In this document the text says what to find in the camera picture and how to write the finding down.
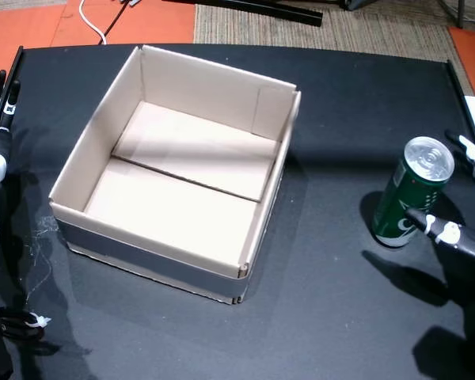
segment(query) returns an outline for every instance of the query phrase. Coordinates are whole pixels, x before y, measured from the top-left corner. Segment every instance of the box flap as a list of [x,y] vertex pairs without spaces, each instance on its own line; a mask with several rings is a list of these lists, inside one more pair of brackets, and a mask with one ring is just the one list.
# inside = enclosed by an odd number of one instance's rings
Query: box flap
[[235,277],[256,206],[112,158],[85,212],[121,230],[191,253],[184,258],[190,264],[208,268],[208,261],[220,263],[219,273]]

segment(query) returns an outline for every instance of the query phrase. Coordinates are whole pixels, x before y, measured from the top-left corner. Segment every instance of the white cable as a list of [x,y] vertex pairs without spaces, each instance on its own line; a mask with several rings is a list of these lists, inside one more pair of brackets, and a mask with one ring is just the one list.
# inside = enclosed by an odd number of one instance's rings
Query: white cable
[[35,317],[36,322],[35,323],[25,322],[25,325],[27,325],[28,327],[41,327],[43,329],[51,321],[51,318],[42,317],[42,316],[37,315],[35,313],[30,313],[30,315]]
[[91,29],[93,29],[102,39],[102,44],[107,45],[108,41],[105,39],[104,33],[97,28],[94,24],[91,23],[90,20],[88,20],[85,16],[85,14],[82,12],[82,6],[85,4],[85,0],[81,0],[79,3],[79,14],[81,15],[82,20],[87,24]]

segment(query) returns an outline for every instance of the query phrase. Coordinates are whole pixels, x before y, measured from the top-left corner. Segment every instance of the metal stand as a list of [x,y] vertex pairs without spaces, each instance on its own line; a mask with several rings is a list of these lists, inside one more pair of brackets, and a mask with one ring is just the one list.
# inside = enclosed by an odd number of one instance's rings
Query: metal stand
[[282,18],[284,20],[297,21],[303,24],[321,26],[322,13],[285,6],[265,0],[164,0],[168,2],[183,2],[188,4],[202,4],[204,6],[221,6],[232,10],[244,10],[245,12],[264,14]]
[[[376,2],[377,0],[346,0],[345,2],[345,8],[347,10],[357,10],[358,8],[361,8],[363,6],[367,6],[368,4],[371,4],[372,2]],[[453,15],[451,10],[447,7],[447,4],[444,2],[439,2],[440,5],[449,13],[449,15]],[[465,18],[465,0],[458,0],[458,16],[455,19],[456,24],[458,28],[462,29],[463,26],[463,21]]]

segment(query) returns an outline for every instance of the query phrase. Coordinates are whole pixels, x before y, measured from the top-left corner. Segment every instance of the open cardboard box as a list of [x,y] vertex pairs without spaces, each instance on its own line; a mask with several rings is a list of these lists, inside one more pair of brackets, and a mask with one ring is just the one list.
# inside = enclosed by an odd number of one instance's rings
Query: open cardboard box
[[70,249],[240,302],[300,97],[290,83],[137,47],[51,190]]

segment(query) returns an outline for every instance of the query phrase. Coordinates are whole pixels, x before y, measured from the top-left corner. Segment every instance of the green can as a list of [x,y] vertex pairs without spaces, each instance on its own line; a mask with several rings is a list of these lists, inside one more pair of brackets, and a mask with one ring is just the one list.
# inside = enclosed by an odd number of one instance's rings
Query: green can
[[440,141],[424,136],[410,140],[374,213],[375,237],[390,247],[412,240],[416,228],[405,210],[429,211],[453,171],[452,153]]

